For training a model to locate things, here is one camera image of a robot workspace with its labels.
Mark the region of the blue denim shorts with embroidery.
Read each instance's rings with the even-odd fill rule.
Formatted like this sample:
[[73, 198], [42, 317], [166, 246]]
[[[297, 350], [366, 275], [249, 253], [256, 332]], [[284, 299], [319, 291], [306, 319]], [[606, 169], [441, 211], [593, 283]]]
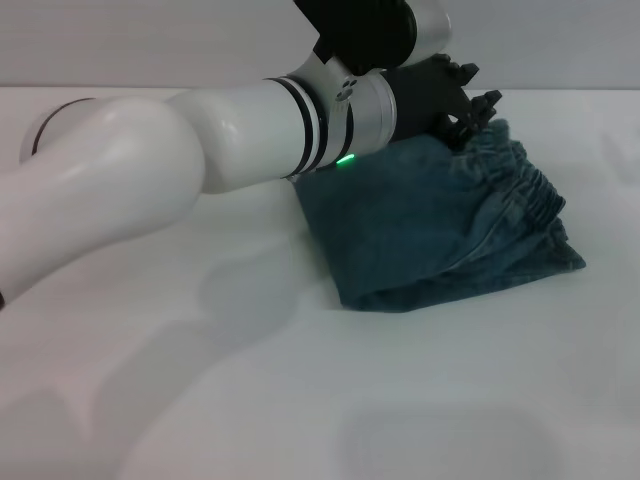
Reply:
[[504, 120], [459, 152], [414, 137], [294, 188], [350, 310], [404, 313], [585, 267], [564, 198]]

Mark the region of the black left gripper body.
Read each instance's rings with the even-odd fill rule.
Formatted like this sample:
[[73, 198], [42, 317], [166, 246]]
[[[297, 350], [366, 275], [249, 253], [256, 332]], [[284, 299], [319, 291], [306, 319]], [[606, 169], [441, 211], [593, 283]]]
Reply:
[[448, 55], [436, 54], [419, 63], [382, 73], [395, 101], [393, 142], [422, 134], [440, 140], [438, 124], [442, 115], [462, 110], [468, 97], [464, 87], [448, 85], [446, 66], [449, 62], [453, 61]]

